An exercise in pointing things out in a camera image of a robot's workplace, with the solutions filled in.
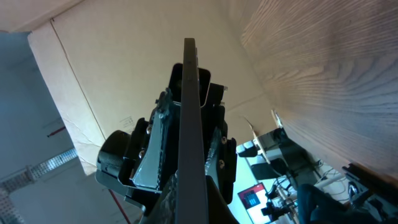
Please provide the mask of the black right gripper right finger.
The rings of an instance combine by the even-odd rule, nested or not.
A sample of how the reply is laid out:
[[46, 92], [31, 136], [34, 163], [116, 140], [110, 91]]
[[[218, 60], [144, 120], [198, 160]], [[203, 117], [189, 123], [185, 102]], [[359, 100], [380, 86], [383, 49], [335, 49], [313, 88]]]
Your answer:
[[209, 224], [238, 224], [211, 176], [206, 176]]

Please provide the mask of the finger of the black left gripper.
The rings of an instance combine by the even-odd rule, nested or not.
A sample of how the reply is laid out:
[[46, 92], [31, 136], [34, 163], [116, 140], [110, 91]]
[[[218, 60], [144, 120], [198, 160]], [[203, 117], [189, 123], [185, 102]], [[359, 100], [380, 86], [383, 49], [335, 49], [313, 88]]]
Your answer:
[[205, 161], [205, 174], [213, 178], [213, 180], [218, 180], [217, 175], [217, 162], [218, 162], [218, 148], [221, 141], [221, 131], [219, 128], [215, 128], [210, 141], [210, 148], [208, 151], [208, 156]]
[[163, 91], [150, 116], [145, 137], [148, 138], [144, 155], [132, 177], [132, 183], [141, 189], [160, 190], [162, 166], [165, 160], [167, 126], [170, 121], [172, 93], [169, 88]]

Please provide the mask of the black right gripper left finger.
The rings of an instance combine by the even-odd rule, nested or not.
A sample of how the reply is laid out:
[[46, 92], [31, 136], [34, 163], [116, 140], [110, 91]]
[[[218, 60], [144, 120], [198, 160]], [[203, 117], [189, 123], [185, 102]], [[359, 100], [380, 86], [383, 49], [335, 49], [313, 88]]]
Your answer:
[[167, 181], [152, 211], [142, 220], [142, 224], [174, 224], [177, 204], [178, 172]]

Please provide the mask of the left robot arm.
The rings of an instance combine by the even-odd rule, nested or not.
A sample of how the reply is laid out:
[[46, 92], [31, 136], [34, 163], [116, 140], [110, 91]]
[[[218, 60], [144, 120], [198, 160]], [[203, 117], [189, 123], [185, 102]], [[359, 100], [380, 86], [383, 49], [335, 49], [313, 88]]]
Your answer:
[[132, 133], [113, 132], [99, 150], [97, 182], [139, 207], [146, 220], [170, 220], [177, 203], [178, 162], [188, 162], [187, 172], [194, 177], [192, 162], [203, 160], [210, 217], [217, 219], [233, 201], [236, 181], [236, 140], [228, 139], [228, 125], [221, 104], [225, 86], [210, 83], [200, 91], [205, 104], [200, 108], [203, 153], [180, 158], [181, 86], [163, 91], [149, 120], [138, 120]]

